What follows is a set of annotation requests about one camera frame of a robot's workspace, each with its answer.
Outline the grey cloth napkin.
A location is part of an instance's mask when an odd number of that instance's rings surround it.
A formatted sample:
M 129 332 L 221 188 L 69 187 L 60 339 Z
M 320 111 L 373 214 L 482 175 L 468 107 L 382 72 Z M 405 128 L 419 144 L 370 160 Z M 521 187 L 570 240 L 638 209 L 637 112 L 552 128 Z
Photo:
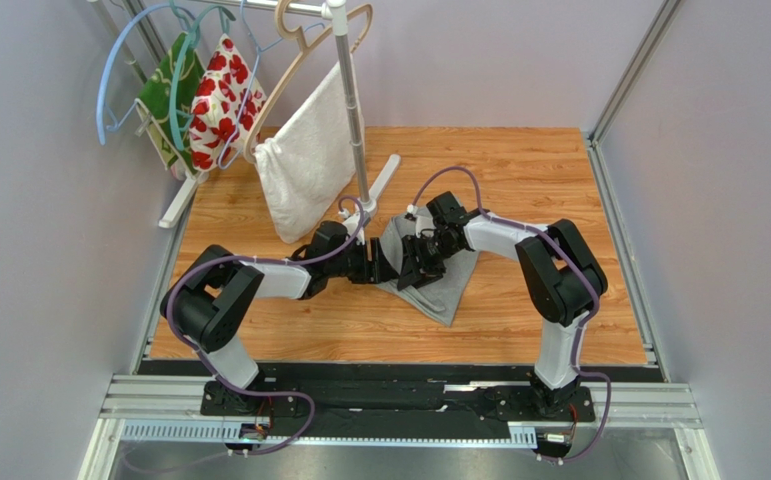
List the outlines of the grey cloth napkin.
M 398 270 L 401 266 L 402 237 L 414 235 L 415 231 L 415 223 L 403 216 L 393 216 L 388 221 L 380 236 L 380 243 L 383 253 L 394 270 Z M 478 260 L 478 252 L 462 251 L 444 260 L 446 272 L 443 278 L 431 284 L 421 287 L 409 286 L 399 290 L 397 281 L 391 280 L 377 284 L 376 287 L 401 298 L 437 323 L 451 327 Z

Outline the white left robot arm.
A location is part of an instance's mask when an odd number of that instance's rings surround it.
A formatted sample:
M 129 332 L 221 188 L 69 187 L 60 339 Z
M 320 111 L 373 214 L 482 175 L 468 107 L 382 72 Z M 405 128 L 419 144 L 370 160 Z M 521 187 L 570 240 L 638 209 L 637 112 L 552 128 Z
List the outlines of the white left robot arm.
M 164 295 L 160 314 L 218 381 L 243 391 L 260 373 L 237 336 L 253 301 L 311 299 L 333 278 L 376 285 L 399 277 L 380 241 L 360 236 L 325 221 L 284 259 L 245 257 L 211 245 Z

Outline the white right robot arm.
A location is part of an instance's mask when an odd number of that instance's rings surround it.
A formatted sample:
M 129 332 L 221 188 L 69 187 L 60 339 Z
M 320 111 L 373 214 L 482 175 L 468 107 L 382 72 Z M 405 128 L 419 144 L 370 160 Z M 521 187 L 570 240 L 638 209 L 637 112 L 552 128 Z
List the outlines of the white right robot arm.
M 442 279 L 445 262 L 472 252 L 492 253 L 520 265 L 530 299 L 543 319 L 534 375 L 557 393 L 579 377 L 581 330 L 607 290 L 607 278 L 576 225 L 566 219 L 539 226 L 467 210 L 450 192 L 427 203 L 427 215 L 407 209 L 415 233 L 402 238 L 396 286 L 422 287 Z

